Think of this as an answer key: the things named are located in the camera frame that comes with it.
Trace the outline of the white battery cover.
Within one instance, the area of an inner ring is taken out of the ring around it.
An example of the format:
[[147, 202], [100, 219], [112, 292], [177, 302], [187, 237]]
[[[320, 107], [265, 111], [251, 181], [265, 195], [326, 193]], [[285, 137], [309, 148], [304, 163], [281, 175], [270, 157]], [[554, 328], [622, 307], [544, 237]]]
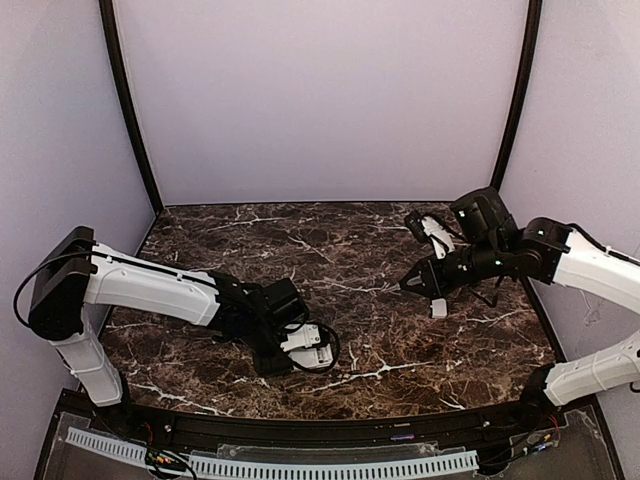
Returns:
[[433, 299], [430, 303], [430, 317], [443, 319], [448, 315], [447, 301], [444, 298]]

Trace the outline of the white remote control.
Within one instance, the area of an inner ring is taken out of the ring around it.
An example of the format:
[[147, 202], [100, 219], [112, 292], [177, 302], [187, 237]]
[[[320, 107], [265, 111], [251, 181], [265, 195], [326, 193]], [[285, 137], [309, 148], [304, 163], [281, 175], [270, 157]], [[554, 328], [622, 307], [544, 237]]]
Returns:
[[333, 361], [333, 353], [329, 345], [294, 349], [288, 355], [293, 362], [311, 370], [326, 368]]

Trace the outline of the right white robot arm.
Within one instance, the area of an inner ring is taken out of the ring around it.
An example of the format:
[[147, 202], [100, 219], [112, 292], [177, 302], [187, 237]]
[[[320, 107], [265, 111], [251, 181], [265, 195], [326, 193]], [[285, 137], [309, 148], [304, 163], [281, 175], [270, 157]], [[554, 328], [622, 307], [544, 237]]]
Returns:
[[[453, 202], [459, 228], [432, 214], [410, 212], [405, 226], [433, 255], [416, 262], [400, 288], [432, 301], [487, 279], [531, 278], [591, 293], [632, 312], [639, 310], [639, 262], [597, 242], [581, 226], [537, 217], [517, 226], [499, 192], [474, 190]], [[639, 336], [571, 362], [540, 367], [520, 400], [559, 408], [578, 398], [639, 380]]]

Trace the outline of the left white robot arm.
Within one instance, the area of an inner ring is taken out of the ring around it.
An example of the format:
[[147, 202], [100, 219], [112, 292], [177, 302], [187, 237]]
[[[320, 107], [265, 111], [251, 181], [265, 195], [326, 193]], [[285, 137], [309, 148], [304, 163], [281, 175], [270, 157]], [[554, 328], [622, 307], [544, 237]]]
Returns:
[[239, 340], [262, 375], [320, 367], [317, 328], [288, 279], [267, 287], [224, 273], [185, 271], [130, 257], [75, 228], [30, 273], [29, 313], [18, 320], [58, 351], [97, 407], [123, 402], [125, 383], [83, 316], [88, 304], [114, 305], [181, 319]]

